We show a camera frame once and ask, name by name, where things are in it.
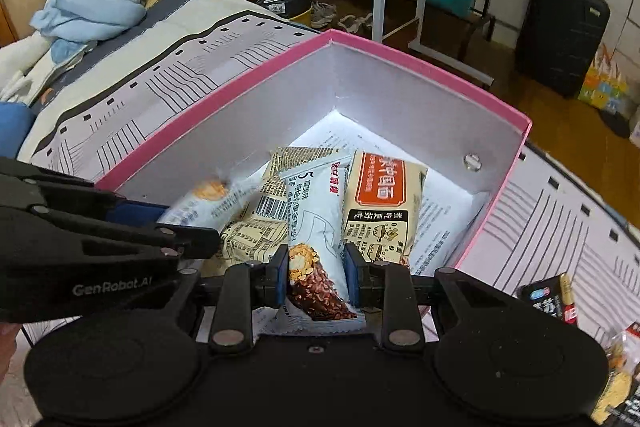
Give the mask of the beige instant noodle packet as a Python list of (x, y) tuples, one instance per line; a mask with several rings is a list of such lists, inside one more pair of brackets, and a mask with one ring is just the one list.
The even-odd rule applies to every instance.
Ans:
[(286, 186), (279, 174), (306, 162), (336, 154), (336, 147), (286, 146), (271, 152), (262, 184), (239, 216), (221, 232), (218, 253), (204, 265), (209, 275), (222, 275), (244, 261), (269, 261), (288, 241)]

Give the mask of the white chocolate bar wrapper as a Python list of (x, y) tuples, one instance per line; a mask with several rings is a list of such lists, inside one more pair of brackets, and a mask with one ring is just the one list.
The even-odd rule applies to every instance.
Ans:
[(352, 156), (335, 153), (285, 170), (288, 195), (287, 329), (310, 335), (360, 332), (344, 268), (343, 209)]

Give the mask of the black cracker packet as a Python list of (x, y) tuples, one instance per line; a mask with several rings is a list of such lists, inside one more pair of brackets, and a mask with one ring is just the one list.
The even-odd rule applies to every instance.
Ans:
[(577, 326), (575, 298), (566, 272), (518, 288), (518, 298), (545, 314)]

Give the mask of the pink cardboard box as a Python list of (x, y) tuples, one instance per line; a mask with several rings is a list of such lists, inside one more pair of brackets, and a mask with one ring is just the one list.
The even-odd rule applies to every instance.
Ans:
[(221, 168), (251, 174), (270, 150), (337, 112), (472, 193), (501, 194), (532, 123), (487, 91), (388, 46), (330, 31), (239, 75), (152, 134), (100, 181), (170, 204)]

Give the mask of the coated peanuts bag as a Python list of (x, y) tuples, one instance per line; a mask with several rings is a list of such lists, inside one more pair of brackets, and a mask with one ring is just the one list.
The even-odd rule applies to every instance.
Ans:
[(608, 349), (608, 382), (591, 418), (603, 427), (639, 427), (639, 323), (630, 324), (615, 335)]

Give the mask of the white snack wrapper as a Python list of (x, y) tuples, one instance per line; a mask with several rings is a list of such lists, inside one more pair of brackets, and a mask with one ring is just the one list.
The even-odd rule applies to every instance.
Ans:
[(158, 223), (221, 232), (243, 210), (258, 188), (259, 183), (251, 179), (202, 182), (171, 205)]

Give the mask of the patterned bed sheet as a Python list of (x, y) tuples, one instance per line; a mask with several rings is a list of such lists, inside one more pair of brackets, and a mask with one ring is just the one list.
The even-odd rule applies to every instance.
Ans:
[[(160, 0), (140, 25), (101, 44), (73, 69), (73, 81), (40, 110), (18, 157), (99, 184), (207, 95), (324, 34), (245, 0)], [(608, 340), (639, 320), (638, 242), (527, 141), (497, 199), (458, 187), (337, 112), (270, 150), (253, 173), (214, 168), (205, 179), (218, 172), (257, 176), (271, 152), (284, 146), (366, 150), (425, 165), (413, 273), (451, 265), (512, 294), (566, 272), (578, 325), (593, 338)]]

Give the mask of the goose plush toy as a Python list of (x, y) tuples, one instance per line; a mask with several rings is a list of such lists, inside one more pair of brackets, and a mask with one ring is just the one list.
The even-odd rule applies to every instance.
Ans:
[(32, 104), (97, 43), (140, 23), (145, 5), (146, 0), (46, 0), (29, 22), (34, 32), (1, 49), (1, 100)]

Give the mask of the colourful gift box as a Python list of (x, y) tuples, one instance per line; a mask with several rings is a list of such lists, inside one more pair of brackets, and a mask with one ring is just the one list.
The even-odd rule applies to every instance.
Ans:
[(630, 96), (629, 83), (604, 43), (587, 70), (578, 100), (625, 119), (634, 115), (637, 104)]

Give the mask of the black suitcase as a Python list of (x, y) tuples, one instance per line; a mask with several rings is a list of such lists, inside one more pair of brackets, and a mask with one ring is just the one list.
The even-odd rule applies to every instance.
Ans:
[(605, 33), (605, 0), (528, 0), (514, 51), (518, 74), (575, 98)]

